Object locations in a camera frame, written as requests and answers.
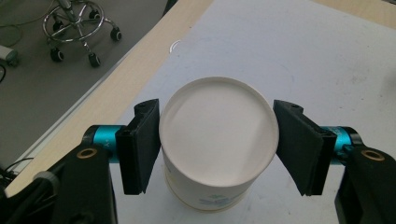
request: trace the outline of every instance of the white paper cup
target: white paper cup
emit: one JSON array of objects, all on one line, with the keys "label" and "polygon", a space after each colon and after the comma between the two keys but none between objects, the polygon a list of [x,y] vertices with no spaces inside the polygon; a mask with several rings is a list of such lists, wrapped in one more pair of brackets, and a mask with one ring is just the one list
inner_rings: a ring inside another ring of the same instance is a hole
[{"label": "white paper cup", "polygon": [[160,119],[165,179],[185,204],[236,204],[275,156],[276,116],[247,84],[206,77],[178,90]]}]

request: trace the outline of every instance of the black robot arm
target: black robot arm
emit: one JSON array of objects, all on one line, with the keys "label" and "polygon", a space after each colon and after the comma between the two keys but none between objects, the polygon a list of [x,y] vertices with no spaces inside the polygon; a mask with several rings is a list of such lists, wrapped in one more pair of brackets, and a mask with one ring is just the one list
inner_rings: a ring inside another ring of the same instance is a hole
[{"label": "black robot arm", "polygon": [[320,195],[332,162],[345,165],[335,207],[340,223],[396,223],[396,161],[349,127],[319,127],[303,108],[275,100],[276,154],[302,195]]}]

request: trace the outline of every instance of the office chair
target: office chair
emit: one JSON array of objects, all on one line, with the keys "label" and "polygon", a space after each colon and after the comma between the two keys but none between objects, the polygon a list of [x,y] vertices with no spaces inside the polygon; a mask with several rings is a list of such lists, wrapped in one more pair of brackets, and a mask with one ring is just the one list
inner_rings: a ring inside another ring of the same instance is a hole
[{"label": "office chair", "polygon": [[122,37],[120,28],[113,21],[105,18],[103,9],[94,2],[88,0],[57,1],[59,6],[50,11],[43,22],[43,30],[47,36],[51,59],[55,62],[64,60],[64,54],[54,43],[79,41],[88,51],[91,66],[100,66],[99,58],[91,51],[86,39],[98,32],[103,23],[107,22],[113,26],[110,37],[114,41],[119,41]]}]

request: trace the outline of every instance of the black cable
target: black cable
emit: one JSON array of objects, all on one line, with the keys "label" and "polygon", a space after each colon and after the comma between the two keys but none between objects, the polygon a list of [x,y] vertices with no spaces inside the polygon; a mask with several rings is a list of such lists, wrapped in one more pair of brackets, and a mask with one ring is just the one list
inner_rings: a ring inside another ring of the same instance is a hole
[{"label": "black cable", "polygon": [[1,176],[0,186],[5,189],[17,177],[17,175],[13,171],[9,171],[9,169],[11,167],[13,167],[14,165],[16,165],[22,161],[29,161],[32,159],[33,158],[25,158],[25,159],[22,159],[19,161],[15,161],[14,163],[10,164],[5,170],[0,168],[0,176]]},{"label": "black cable", "polygon": [[39,199],[47,194],[49,190],[52,190],[51,183],[40,178],[40,184],[35,188],[35,190],[26,198],[20,205],[15,209],[12,216],[6,222],[6,224],[20,224],[26,218],[29,209],[38,203]]}]

